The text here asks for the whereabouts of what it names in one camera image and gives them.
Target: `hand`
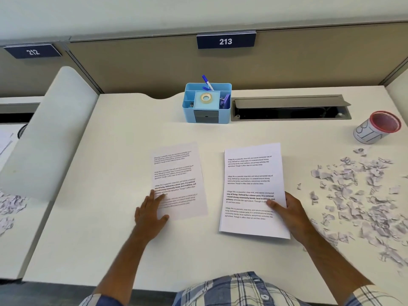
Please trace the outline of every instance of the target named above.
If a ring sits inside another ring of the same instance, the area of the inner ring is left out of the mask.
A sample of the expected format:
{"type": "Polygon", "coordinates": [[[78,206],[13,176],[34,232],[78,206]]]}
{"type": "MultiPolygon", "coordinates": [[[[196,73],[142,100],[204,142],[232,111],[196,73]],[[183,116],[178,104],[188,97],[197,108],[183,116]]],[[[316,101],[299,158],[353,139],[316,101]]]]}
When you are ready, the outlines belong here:
{"type": "Polygon", "coordinates": [[[293,237],[304,244],[310,235],[318,234],[318,232],[311,224],[300,201],[287,192],[285,192],[285,197],[287,208],[273,200],[267,200],[266,204],[281,216],[293,237]]]}
{"type": "Polygon", "coordinates": [[[150,195],[146,196],[142,205],[136,208],[136,226],[132,235],[146,244],[159,234],[169,219],[169,215],[164,215],[160,220],[157,219],[157,208],[165,196],[162,194],[155,199],[154,190],[150,190],[150,195]]]}

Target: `white desk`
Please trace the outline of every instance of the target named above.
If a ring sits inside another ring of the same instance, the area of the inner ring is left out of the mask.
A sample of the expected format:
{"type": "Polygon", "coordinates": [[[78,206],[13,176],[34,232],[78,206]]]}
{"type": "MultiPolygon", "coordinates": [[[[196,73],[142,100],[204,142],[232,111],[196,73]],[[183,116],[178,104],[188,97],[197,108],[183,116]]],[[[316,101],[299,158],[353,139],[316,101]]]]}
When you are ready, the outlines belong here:
{"type": "MultiPolygon", "coordinates": [[[[0,98],[0,104],[38,103],[43,97],[0,98]]],[[[13,143],[0,156],[0,170],[17,144],[17,133],[24,124],[1,124],[0,131],[13,133],[13,143]]],[[[40,237],[51,204],[28,198],[27,207],[17,214],[0,215],[14,218],[14,226],[0,236],[0,278],[22,278],[40,237]]]]}
{"type": "MultiPolygon", "coordinates": [[[[317,164],[339,163],[344,156],[355,158],[352,150],[361,144],[354,139],[353,128],[371,112],[387,110],[400,116],[381,86],[232,92],[233,97],[318,94],[343,94],[351,103],[353,119],[194,124],[184,120],[182,93],[169,99],[143,94],[100,95],[24,280],[96,285],[129,235],[136,206],[151,188],[150,150],[197,141],[208,216],[170,220],[148,245],[134,288],[179,291],[222,275],[255,271],[300,299],[334,303],[298,242],[218,232],[224,149],[280,142],[285,190],[303,201],[310,217],[321,221],[325,201],[314,206],[310,203],[309,192],[319,194],[320,190],[310,170],[317,164]],[[302,191],[296,190],[300,182],[302,191]]],[[[405,124],[370,150],[370,156],[395,161],[385,178],[390,185],[408,184],[400,177],[408,174],[407,154],[405,124]]],[[[397,202],[405,214],[407,188],[402,187],[397,202]]],[[[347,231],[357,235],[351,223],[343,222],[347,231]]],[[[401,278],[393,262],[381,262],[378,250],[365,239],[357,238],[339,248],[368,278],[408,300],[408,277],[401,278]]],[[[408,247],[403,248],[398,246],[400,254],[408,257],[408,247]]]]}

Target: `desk organizer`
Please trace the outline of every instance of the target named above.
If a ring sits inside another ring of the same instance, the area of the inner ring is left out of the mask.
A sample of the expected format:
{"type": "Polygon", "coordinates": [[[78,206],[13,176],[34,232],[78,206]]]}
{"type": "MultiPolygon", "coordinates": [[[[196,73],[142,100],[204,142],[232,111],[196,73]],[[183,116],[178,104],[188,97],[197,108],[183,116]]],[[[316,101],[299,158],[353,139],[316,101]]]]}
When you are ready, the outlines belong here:
{"type": "Polygon", "coordinates": [[[205,91],[207,84],[188,83],[184,91],[183,111],[191,123],[229,123],[231,116],[231,84],[211,83],[214,91],[205,91]],[[223,108],[220,98],[229,95],[223,108]]]}

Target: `plaid shirt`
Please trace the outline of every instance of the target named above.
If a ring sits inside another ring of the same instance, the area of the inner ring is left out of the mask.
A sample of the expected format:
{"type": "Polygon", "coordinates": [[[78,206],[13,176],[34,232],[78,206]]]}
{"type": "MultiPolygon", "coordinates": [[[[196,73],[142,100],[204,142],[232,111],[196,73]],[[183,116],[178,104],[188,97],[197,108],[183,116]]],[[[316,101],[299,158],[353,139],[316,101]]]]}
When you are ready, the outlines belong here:
{"type": "MultiPolygon", "coordinates": [[[[264,282],[254,272],[224,276],[177,293],[173,306],[308,306],[293,295],[264,282]]],[[[378,287],[364,286],[353,292],[345,306],[401,306],[378,287]]],[[[122,306],[116,299],[94,294],[80,306],[122,306]]]]}

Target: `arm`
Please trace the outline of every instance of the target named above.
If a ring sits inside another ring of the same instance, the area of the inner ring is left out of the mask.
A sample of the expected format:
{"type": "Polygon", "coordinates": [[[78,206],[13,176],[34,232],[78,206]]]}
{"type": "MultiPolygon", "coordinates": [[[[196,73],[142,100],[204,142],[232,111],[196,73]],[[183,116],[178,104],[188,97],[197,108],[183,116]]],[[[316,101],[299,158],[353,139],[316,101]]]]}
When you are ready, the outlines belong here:
{"type": "Polygon", "coordinates": [[[293,237],[306,248],[336,302],[344,305],[356,289],[373,284],[315,230],[300,201],[285,194],[287,208],[272,200],[266,204],[281,216],[293,237]]]}
{"type": "Polygon", "coordinates": [[[136,208],[136,226],[93,294],[100,293],[109,296],[123,305],[129,303],[143,251],[169,219],[168,215],[163,216],[160,220],[157,219],[157,208],[164,196],[162,194],[154,199],[154,190],[151,190],[142,205],[136,208]]]}

